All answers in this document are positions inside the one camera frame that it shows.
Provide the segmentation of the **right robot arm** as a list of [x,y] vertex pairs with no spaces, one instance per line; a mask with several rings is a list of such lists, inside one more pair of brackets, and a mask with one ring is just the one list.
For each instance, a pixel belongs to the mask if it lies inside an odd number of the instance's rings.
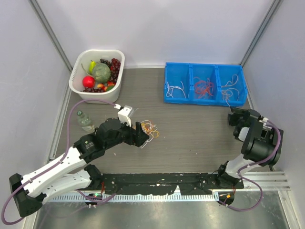
[[243,143],[241,154],[220,165],[215,176],[220,188],[237,187],[244,173],[257,167],[274,166],[279,160],[284,131],[253,109],[231,107],[228,124],[233,136]]

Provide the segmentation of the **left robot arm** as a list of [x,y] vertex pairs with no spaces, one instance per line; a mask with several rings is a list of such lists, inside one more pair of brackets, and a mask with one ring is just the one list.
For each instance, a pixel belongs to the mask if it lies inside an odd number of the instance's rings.
[[19,215],[24,218],[33,214],[49,199],[64,191],[87,187],[97,190],[102,176],[90,162],[121,143],[141,147],[148,139],[140,122],[132,126],[119,119],[108,118],[94,133],[81,137],[55,160],[29,174],[16,173],[9,178]]

